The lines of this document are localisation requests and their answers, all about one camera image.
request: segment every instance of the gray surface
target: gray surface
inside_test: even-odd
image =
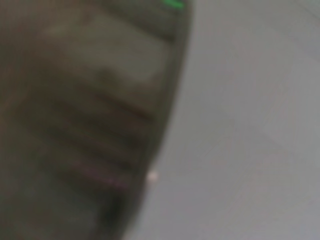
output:
[[[197,0],[134,240],[320,236],[320,21],[293,0]]]

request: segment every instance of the blurry object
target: blurry object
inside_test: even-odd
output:
[[[1,239],[121,238],[187,16],[161,0],[0,0]]]

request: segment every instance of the white wall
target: white wall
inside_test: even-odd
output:
[[[294,0],[196,0],[135,240],[320,238],[320,20]]]

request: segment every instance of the green light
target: green light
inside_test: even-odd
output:
[[[183,9],[185,7],[185,4],[179,0],[163,0],[163,2],[176,9]]]

